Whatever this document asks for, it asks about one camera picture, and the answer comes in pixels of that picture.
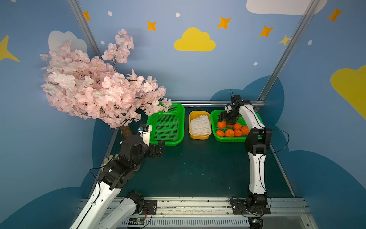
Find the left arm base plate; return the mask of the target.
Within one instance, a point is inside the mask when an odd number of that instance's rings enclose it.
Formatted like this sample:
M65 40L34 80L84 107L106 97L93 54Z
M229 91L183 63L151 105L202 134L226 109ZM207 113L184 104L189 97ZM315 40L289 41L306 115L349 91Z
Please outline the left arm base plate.
M144 202L137 207L136 213L139 215L156 215L157 203L158 201L156 199L145 199Z

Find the peeled bare orange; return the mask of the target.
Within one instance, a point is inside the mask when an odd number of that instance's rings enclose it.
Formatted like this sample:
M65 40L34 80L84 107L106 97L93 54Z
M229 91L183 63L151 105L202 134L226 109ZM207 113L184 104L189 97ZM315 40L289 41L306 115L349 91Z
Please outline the peeled bare orange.
M217 128L224 129L226 128L226 121L221 121L217 123Z

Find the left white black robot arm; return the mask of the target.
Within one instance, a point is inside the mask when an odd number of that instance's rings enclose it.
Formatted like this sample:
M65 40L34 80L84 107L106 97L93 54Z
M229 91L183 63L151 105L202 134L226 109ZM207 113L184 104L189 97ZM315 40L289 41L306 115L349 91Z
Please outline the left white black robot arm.
M136 191L130 191L112 213L104 215L145 158L163 155L165 141L157 145L149 142L149 139L139 135L131 135L122 142L119 153L102 168L91 197L71 228L116 229L124 220L144 209L144 197Z

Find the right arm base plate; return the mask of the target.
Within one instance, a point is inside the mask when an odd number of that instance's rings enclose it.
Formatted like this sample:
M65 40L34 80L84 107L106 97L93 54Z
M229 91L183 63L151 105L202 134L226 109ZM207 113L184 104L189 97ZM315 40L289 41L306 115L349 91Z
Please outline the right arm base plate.
M271 214L269 206L249 206L246 203L246 199L233 198L229 200L229 204L232 207L234 215L252 215L261 217Z

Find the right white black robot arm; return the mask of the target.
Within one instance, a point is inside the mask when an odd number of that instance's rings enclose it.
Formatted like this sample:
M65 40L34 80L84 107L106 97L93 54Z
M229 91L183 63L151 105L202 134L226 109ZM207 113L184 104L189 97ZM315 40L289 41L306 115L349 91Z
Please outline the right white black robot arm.
M245 139L245 150L250 163L250 181L245 210L259 216L270 214L268 193L265 186L265 159L272 138L272 130L266 128L256 115L252 103L240 95L232 95L231 102L219 116L220 121L234 125L239 117L245 120L249 133Z

